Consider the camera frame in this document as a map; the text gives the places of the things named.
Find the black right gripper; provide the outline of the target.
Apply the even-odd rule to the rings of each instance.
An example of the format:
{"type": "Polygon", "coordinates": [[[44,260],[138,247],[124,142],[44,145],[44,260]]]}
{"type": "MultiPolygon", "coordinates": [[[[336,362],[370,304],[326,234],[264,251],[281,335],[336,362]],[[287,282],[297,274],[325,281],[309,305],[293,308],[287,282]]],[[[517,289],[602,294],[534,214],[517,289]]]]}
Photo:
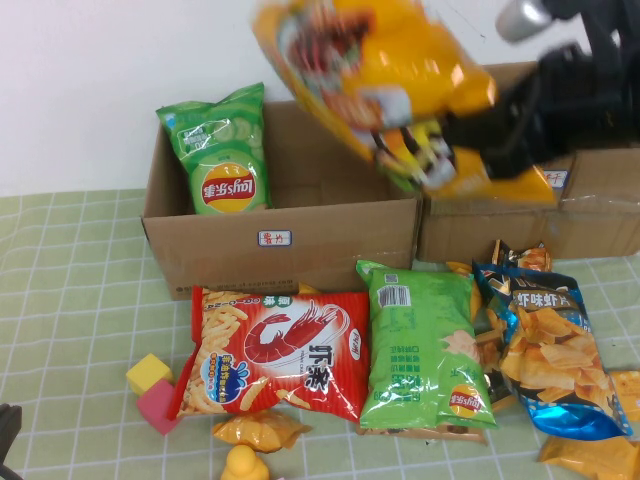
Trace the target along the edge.
{"type": "Polygon", "coordinates": [[[508,84],[495,104],[447,112],[442,135],[451,146],[482,150],[492,180],[516,178],[574,150],[622,146],[625,49],[553,50],[508,84]]]}

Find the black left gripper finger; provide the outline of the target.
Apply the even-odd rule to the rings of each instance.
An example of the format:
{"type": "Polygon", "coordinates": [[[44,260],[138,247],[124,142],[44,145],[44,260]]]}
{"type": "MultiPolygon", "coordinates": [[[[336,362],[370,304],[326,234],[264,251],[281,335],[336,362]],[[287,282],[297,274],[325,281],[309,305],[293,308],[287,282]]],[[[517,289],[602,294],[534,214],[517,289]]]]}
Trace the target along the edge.
{"type": "Polygon", "coordinates": [[[1,445],[11,446],[22,428],[22,408],[4,403],[0,406],[1,445]]]}

